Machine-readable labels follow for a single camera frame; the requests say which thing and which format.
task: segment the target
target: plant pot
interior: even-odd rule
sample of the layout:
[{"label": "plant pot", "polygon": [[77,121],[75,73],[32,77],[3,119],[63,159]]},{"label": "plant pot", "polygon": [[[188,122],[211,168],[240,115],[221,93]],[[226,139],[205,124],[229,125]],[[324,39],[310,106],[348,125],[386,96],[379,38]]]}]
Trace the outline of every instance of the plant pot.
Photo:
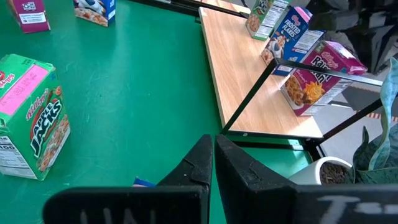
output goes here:
[{"label": "plant pot", "polygon": [[302,185],[321,185],[321,166],[326,163],[332,163],[336,165],[341,165],[348,170],[351,169],[351,164],[333,156],[323,157],[312,164],[308,165],[306,168],[298,171],[294,175],[289,177],[289,180]]}]

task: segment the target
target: apple jacks cereal box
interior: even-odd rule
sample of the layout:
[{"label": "apple jacks cereal box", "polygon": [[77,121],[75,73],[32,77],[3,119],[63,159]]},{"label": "apple jacks cereal box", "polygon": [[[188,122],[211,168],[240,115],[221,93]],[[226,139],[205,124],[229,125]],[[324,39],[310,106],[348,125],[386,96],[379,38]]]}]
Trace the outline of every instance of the apple jacks cereal box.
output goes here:
[{"label": "apple jacks cereal box", "polygon": [[257,40],[267,40],[290,0],[257,0],[246,21],[250,35]]},{"label": "apple jacks cereal box", "polygon": [[5,56],[0,61],[0,172],[44,180],[69,133],[54,66]]}]

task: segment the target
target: soil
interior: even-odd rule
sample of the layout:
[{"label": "soil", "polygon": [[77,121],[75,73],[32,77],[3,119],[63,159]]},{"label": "soil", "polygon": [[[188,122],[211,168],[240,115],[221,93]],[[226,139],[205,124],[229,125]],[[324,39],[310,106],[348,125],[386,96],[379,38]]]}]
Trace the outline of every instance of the soil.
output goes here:
[{"label": "soil", "polygon": [[345,184],[348,169],[341,165],[326,162],[322,164],[320,175],[322,185]]}]

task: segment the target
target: light wood surface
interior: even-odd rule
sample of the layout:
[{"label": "light wood surface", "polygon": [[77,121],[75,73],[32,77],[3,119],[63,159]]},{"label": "light wood surface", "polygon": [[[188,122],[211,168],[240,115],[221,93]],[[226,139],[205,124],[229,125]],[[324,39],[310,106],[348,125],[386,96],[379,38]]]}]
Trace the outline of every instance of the light wood surface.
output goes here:
[{"label": "light wood surface", "polygon": [[[266,65],[266,42],[250,37],[245,19],[201,7],[203,35],[224,126]],[[271,75],[232,125],[233,131],[320,138],[312,116],[296,116],[280,92],[287,77]]]},{"label": "light wood surface", "polygon": [[240,6],[237,4],[233,4],[230,2],[222,1],[222,0],[196,0],[196,1],[211,4],[213,6],[222,7],[224,9],[234,10],[236,12],[245,12],[247,14],[250,14],[249,8],[246,8],[244,6]]}]

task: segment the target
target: small blue object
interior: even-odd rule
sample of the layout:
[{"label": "small blue object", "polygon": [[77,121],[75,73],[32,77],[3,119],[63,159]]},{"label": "small blue object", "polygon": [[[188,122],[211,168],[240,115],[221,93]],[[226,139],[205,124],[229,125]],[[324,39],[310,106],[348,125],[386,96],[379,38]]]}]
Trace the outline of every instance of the small blue object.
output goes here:
[{"label": "small blue object", "polygon": [[155,184],[150,183],[150,182],[148,182],[148,181],[146,181],[146,180],[141,180],[141,179],[138,178],[138,177],[136,177],[136,179],[134,180],[133,186],[136,185],[136,184],[137,184],[137,185],[144,186],[144,187],[155,187],[155,186],[156,186]]}]

